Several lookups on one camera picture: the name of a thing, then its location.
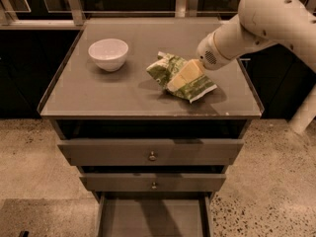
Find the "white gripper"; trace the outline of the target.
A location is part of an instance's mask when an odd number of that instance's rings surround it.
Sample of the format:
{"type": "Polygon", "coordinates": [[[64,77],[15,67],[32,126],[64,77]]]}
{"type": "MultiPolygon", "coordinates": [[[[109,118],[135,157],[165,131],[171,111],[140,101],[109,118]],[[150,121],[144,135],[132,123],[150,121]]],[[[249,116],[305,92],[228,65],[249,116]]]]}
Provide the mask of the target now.
{"type": "Polygon", "coordinates": [[[171,81],[167,89],[176,92],[183,86],[198,79],[204,73],[204,67],[208,70],[218,70],[230,62],[216,47],[214,40],[215,33],[207,35],[197,46],[197,59],[189,60],[171,81]]]}

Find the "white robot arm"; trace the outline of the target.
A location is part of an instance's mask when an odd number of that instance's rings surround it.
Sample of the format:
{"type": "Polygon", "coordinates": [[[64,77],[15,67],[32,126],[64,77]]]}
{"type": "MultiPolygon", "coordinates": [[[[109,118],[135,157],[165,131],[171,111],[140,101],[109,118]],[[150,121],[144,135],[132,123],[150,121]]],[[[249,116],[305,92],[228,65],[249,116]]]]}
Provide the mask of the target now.
{"type": "Polygon", "coordinates": [[[316,71],[316,17],[299,0],[240,0],[238,13],[197,46],[203,68],[281,44],[316,71]]]}

